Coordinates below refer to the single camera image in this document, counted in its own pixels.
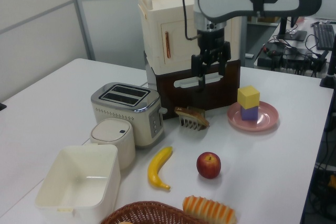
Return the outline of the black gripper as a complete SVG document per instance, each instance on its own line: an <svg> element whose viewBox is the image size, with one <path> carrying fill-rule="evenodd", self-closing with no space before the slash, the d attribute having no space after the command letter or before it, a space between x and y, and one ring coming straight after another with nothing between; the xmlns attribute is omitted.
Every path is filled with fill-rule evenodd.
<svg viewBox="0 0 336 224"><path fill-rule="evenodd" d="M198 71L199 92L205 89L206 69L218 62L218 74L225 75L226 63L231 59L230 42L224 40L224 29L216 31L197 31L200 53L192 55L191 70Z"/></svg>

